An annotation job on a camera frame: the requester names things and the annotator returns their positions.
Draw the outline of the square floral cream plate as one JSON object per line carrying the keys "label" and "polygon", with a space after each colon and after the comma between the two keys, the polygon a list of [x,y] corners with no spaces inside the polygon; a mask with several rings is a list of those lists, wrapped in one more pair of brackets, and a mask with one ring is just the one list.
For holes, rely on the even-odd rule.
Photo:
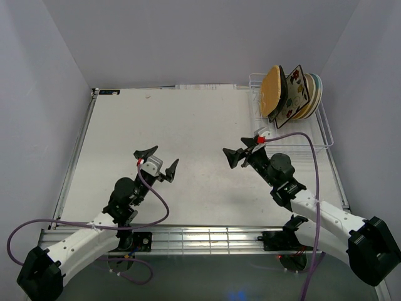
{"label": "square floral cream plate", "polygon": [[287,77],[288,97],[284,107],[275,118],[276,128],[280,129],[310,102],[306,77],[301,65],[298,65]]}

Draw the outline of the black floral square plate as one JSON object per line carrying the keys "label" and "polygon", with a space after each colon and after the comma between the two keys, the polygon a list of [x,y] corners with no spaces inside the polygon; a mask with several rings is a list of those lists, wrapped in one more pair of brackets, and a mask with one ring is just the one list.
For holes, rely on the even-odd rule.
{"label": "black floral square plate", "polygon": [[272,113],[268,115],[268,119],[270,122],[273,122],[273,120],[278,116],[280,111],[282,111],[284,103],[288,98],[288,85],[287,85],[286,75],[284,73],[283,67],[281,65],[278,66],[281,71],[281,98],[279,100],[278,106],[274,109]]}

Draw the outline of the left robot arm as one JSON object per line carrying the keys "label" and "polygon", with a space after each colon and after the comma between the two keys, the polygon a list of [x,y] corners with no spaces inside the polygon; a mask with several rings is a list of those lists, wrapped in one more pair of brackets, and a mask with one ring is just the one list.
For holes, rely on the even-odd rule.
{"label": "left robot arm", "polygon": [[139,206],[155,182],[172,182],[178,160],[165,172],[163,162],[155,156],[154,146],[136,150],[135,179],[120,178],[114,185],[107,205],[88,223],[75,223],[78,230],[45,249],[37,246],[20,264],[18,285],[30,300],[56,300],[66,284],[82,269],[108,251],[128,250],[133,246],[137,227],[131,222],[138,214]]}

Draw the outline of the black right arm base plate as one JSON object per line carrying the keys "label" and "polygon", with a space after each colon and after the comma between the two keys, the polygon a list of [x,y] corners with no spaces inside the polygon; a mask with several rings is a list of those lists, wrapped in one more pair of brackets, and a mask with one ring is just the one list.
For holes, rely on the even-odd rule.
{"label": "black right arm base plate", "polygon": [[287,231],[263,231],[257,240],[264,251],[278,251],[278,260],[283,268],[292,273],[306,273],[309,270],[307,251],[313,247],[302,245],[294,233]]}

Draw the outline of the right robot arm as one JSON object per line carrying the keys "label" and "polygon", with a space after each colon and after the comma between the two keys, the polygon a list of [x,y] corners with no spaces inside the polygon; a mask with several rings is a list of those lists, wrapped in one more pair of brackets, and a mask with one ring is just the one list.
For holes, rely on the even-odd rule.
{"label": "right robot arm", "polygon": [[283,226],[288,248],[313,246],[346,263],[360,280],[373,287],[400,264],[400,248],[382,219],[355,216],[318,200],[294,178],[295,168],[288,155],[267,155],[265,137],[241,140],[245,149],[222,151],[230,168],[251,166],[271,186],[276,204],[294,214]]}

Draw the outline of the cream and yellow round plate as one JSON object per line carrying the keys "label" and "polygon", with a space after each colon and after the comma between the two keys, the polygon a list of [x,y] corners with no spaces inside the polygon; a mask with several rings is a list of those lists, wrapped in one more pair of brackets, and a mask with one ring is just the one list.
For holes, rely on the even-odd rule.
{"label": "cream and yellow round plate", "polygon": [[314,78],[309,73],[305,74],[305,78],[308,86],[310,101],[293,117],[295,120],[302,119],[306,115],[307,111],[311,108],[313,100],[316,96],[316,83],[314,81]]}

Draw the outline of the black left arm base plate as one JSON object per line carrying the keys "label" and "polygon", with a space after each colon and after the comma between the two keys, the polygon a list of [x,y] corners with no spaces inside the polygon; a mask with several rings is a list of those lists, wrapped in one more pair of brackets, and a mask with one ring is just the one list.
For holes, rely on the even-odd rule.
{"label": "black left arm base plate", "polygon": [[120,238],[118,251],[127,251],[128,253],[135,252],[150,252],[152,249],[152,232],[128,232]]}

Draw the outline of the cream and blue round plate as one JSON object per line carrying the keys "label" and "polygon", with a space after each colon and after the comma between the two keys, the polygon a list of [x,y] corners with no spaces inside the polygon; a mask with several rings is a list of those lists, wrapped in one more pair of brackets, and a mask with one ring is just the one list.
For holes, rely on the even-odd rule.
{"label": "cream and blue round plate", "polygon": [[321,78],[314,73],[311,73],[311,76],[313,77],[313,79],[315,81],[316,96],[315,96],[315,99],[313,100],[313,105],[308,114],[308,117],[311,117],[315,113],[316,109],[318,108],[318,106],[321,102],[321,97],[322,97],[322,93],[323,93],[323,84],[322,84]]}

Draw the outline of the yellow woven square mat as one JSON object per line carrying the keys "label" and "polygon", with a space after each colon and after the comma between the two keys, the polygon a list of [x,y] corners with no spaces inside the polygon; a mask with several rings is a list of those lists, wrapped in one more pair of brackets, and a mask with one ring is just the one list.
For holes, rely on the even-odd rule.
{"label": "yellow woven square mat", "polygon": [[278,106],[281,98],[281,71],[274,65],[263,78],[260,86],[260,112],[267,117]]}

